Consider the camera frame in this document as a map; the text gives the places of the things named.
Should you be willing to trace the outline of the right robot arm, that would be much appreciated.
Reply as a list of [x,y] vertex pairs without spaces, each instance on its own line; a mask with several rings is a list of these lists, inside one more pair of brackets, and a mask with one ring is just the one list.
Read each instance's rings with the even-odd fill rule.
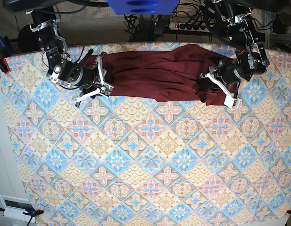
[[29,24],[32,32],[39,33],[39,47],[48,60],[48,79],[67,90],[80,89],[80,95],[75,98],[75,106],[91,97],[108,98],[114,86],[105,80],[107,71],[103,69],[102,59],[106,52],[94,55],[93,49],[80,60],[74,62],[67,53],[65,38],[59,35],[56,17],[60,12],[30,10],[26,15],[31,16],[33,23]]

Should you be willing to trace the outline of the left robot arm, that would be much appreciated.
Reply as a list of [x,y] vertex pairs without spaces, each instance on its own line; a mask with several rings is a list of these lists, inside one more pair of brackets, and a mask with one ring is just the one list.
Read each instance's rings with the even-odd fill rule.
[[251,8],[228,0],[206,0],[201,9],[206,28],[223,44],[233,47],[236,58],[229,63],[220,60],[199,78],[209,91],[234,88],[231,96],[237,98],[240,84],[250,81],[253,75],[264,74],[269,66]]

